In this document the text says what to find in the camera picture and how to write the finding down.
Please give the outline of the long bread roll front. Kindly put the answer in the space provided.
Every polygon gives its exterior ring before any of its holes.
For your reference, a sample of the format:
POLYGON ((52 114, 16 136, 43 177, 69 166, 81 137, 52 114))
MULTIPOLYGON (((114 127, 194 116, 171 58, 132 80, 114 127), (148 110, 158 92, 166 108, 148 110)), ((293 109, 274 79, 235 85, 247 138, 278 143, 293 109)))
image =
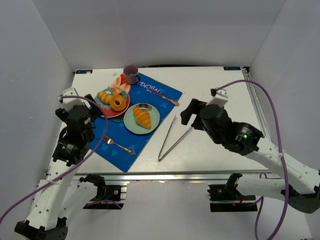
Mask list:
POLYGON ((133 107, 132 111, 133 111, 135 122, 139 126, 145 128, 145 129, 148 129, 148 130, 151 129, 151 126, 152 126, 151 117, 147 111, 145 111, 137 106, 133 107))

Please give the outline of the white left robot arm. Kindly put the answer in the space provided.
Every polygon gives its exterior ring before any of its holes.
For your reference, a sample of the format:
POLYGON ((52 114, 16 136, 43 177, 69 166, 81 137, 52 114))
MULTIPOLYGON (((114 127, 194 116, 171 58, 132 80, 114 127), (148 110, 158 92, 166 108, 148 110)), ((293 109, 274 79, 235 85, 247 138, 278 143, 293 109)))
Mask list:
POLYGON ((90 174, 83 178, 80 189, 65 199, 80 165, 96 151, 90 143, 95 139, 95 120, 103 111, 90 94, 68 93, 58 100, 63 107, 55 114, 66 126, 59 134, 47 183, 39 188, 34 209, 14 228, 28 240, 64 240, 69 223, 105 185, 103 177, 90 174))

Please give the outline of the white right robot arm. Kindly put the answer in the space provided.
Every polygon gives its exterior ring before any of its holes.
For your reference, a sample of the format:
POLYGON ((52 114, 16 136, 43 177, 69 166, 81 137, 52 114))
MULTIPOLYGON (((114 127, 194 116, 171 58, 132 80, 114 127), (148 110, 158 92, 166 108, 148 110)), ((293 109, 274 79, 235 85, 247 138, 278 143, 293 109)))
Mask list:
POLYGON ((210 186, 213 201, 241 201, 246 196, 261 196, 284 201, 297 211, 312 214, 320 208, 320 172, 299 162, 279 149, 263 133, 245 122, 232 121, 217 104, 192 99, 181 112, 186 125, 195 115, 192 128, 205 131, 210 139, 226 150, 253 160, 277 178, 253 178, 241 173, 230 175, 225 185, 210 186))

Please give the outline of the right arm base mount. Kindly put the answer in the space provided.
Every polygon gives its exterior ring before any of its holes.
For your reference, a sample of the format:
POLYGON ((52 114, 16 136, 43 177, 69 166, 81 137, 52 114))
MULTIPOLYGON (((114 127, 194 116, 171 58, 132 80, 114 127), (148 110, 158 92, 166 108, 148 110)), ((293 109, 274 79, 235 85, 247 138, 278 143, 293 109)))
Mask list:
POLYGON ((235 188, 228 188, 224 184, 211 184, 207 192, 212 213, 258 211, 255 195, 242 195, 235 188))

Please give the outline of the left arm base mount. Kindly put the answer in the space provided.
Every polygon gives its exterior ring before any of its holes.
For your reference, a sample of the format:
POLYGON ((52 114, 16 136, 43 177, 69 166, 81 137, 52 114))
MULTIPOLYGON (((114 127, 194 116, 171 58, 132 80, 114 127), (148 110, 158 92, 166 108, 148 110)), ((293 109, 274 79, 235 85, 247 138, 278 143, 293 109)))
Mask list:
POLYGON ((121 210, 127 195, 127 184, 124 182, 106 181, 102 190, 91 199, 83 209, 86 210, 121 210))

